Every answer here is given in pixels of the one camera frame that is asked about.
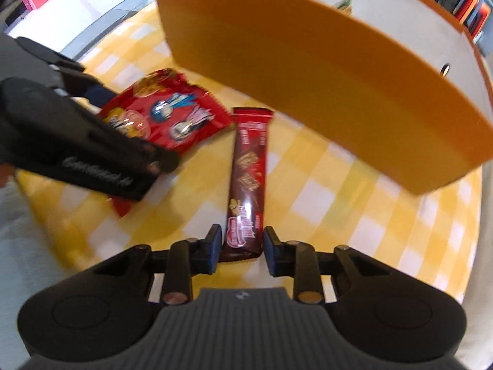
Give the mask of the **dark red chocolate wafer bar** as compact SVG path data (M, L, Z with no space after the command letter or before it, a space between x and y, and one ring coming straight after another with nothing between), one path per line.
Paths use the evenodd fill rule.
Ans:
M265 108L233 110L236 139L221 262L251 260L263 252L267 131L272 117Z

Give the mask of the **red cartoon snack bag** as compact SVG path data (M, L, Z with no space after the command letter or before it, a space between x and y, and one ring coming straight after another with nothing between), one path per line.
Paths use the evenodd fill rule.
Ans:
M130 138L178 154L232 126L231 115L208 90L172 68L156 70L130 85L100 110L99 117Z

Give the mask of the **orange cardboard box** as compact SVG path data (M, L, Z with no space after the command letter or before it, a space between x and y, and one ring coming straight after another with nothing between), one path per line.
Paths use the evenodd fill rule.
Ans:
M316 0L156 0L178 65L269 105L422 195L492 158L481 100L378 29Z

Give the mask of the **red orange stacked stools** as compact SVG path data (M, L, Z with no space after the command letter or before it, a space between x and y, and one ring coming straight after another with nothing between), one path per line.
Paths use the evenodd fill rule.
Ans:
M481 34L487 20L492 16L492 0L459 0L453 15L475 39Z

